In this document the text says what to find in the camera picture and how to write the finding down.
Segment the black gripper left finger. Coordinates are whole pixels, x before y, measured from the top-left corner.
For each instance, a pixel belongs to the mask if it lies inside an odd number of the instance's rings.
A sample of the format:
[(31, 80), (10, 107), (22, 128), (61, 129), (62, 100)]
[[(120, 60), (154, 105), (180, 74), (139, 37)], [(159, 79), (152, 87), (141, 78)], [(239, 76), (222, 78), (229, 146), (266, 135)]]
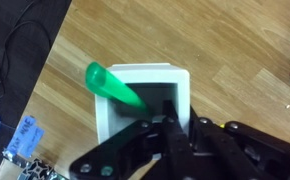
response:
[(127, 180), (160, 152), (160, 123), (138, 120), (74, 160), (70, 180)]

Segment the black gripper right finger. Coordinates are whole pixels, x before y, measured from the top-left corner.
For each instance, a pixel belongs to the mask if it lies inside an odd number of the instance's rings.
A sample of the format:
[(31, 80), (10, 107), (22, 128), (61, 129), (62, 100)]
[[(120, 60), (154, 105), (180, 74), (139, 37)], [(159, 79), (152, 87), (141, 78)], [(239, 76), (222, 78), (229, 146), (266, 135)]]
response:
[(164, 157), (175, 180), (290, 180), (290, 143), (237, 121), (219, 126), (190, 113), (184, 132), (163, 103)]

